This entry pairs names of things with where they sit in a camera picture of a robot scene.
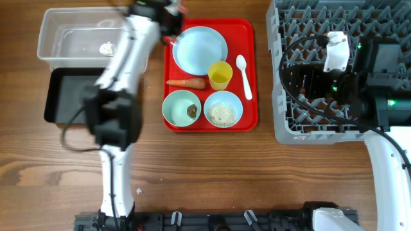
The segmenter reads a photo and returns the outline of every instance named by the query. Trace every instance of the white spoon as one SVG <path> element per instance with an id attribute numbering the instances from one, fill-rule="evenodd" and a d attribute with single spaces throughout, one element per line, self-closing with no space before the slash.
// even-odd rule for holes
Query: white spoon
<path id="1" fill-rule="evenodd" d="M 243 75 L 243 84 L 244 84 L 244 93 L 245 93 L 245 98 L 248 100 L 252 99 L 252 93 L 251 93 L 251 88 L 249 84 L 249 80 L 247 79 L 247 74 L 245 74 L 245 68 L 247 67 L 247 63 L 244 59 L 244 56 L 239 55 L 237 56 L 237 67 L 241 71 Z"/>

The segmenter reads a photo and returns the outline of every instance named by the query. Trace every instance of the wooden tabletop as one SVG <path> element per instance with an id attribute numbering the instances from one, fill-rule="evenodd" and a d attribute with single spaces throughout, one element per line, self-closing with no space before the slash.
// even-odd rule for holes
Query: wooden tabletop
<path id="1" fill-rule="evenodd" d="M 298 209 L 333 201 L 357 209 L 376 230 L 371 162 L 362 142 L 287 146 L 274 137 L 269 0 L 186 0 L 189 18 L 244 18 L 255 31 L 259 123 L 247 133 L 176 134 L 163 124 L 163 48 L 144 75 L 144 127 L 132 161 L 138 211 L 239 212 Z M 72 230 L 74 215 L 102 200 L 97 153 L 63 150 L 60 129 L 44 121 L 49 65 L 36 56 L 48 8 L 107 6 L 103 0 L 4 0 L 0 4 L 0 230 Z M 69 142 L 94 145 L 86 129 Z M 143 193 L 137 194 L 140 188 Z"/>

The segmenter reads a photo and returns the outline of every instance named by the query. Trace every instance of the green led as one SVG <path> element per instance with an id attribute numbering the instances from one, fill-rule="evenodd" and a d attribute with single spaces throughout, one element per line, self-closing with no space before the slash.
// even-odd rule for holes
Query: green led
<path id="1" fill-rule="evenodd" d="M 387 103 L 388 103 L 388 106 L 392 106 L 392 105 L 395 105 L 395 104 L 396 104 L 396 101 L 395 101 L 395 100 L 392 100 L 392 99 L 389 99 L 389 100 L 387 101 Z"/>

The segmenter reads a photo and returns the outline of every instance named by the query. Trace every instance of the spoon handle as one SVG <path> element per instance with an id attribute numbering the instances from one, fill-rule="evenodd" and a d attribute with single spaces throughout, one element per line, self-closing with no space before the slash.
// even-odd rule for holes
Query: spoon handle
<path id="1" fill-rule="evenodd" d="M 245 70 L 241 70 L 241 73 L 243 75 L 245 98 L 248 99 L 248 100 L 251 100 L 252 99 L 252 93 L 251 93 L 249 80 L 247 79 L 247 74 L 245 74 Z"/>

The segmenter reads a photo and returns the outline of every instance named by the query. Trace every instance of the orange carrot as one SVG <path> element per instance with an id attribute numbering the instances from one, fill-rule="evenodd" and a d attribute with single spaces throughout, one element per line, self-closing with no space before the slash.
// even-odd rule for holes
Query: orange carrot
<path id="1" fill-rule="evenodd" d="M 175 87 L 189 87 L 194 89 L 204 89 L 206 81 L 203 78 L 193 78 L 189 80 L 168 80 L 168 85 Z"/>

